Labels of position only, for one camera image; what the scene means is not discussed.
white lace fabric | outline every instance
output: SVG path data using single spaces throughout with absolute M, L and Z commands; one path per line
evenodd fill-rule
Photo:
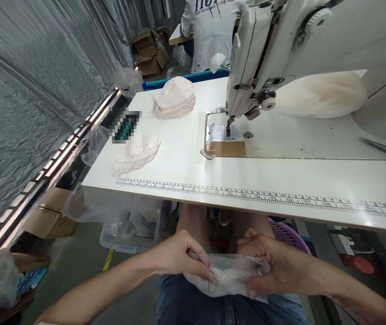
M 156 118 L 181 118 L 192 111 L 196 95 L 191 81 L 175 77 L 167 81 L 160 96 L 154 96 L 152 114 Z
M 140 169 L 156 156 L 161 142 L 155 135 L 133 135 L 113 154 L 113 175 Z

hand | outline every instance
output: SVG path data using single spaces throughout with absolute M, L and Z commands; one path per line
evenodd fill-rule
M 203 247 L 187 230 L 181 230 L 145 254 L 159 274 L 192 273 L 214 282 L 211 270 L 204 263 L 189 257 L 187 253 L 198 254 L 202 261 L 209 260 Z
M 250 228 L 239 239 L 237 253 L 264 256 L 270 272 L 253 276 L 247 281 L 250 298 L 279 293 L 305 295 L 325 294 L 325 288 L 336 276 L 347 276 L 343 271 L 298 249 L 271 239 Z

gray plastic sheeting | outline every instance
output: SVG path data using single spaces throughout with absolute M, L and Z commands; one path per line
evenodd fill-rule
M 162 16 L 158 0 L 0 0 L 0 216 Z

person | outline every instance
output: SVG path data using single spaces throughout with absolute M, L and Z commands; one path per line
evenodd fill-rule
M 268 260 L 269 273 L 247 280 L 249 297 L 267 296 L 268 304 L 241 295 L 211 298 L 184 278 L 182 273 L 190 273 L 215 281 L 205 264 L 187 254 L 206 256 L 209 251 L 206 207 L 183 204 L 175 235 L 75 287 L 36 324 L 89 324 L 154 274 L 162 275 L 157 306 L 161 325 L 306 324 L 297 296 L 281 293 L 325 295 L 360 324 L 386 324 L 386 299 L 342 270 L 275 240 L 264 216 L 228 211 L 224 219 L 235 223 L 230 250 Z
M 226 56 L 223 64 L 229 64 L 233 27 L 237 16 L 247 8 L 246 0 L 186 0 L 180 33 L 189 37 L 194 28 L 192 73 L 208 69 L 217 53 Z

measuring ruler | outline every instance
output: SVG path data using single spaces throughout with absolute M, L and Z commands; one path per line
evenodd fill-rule
M 281 193 L 267 190 L 241 189 L 231 187 L 151 181 L 137 178 L 119 177 L 116 184 L 135 186 L 170 192 L 225 197 L 233 200 L 247 200 L 271 204 L 291 205 L 309 209 L 322 209 L 336 212 L 363 213 L 386 217 L 386 202 L 358 201 L 295 193 Z

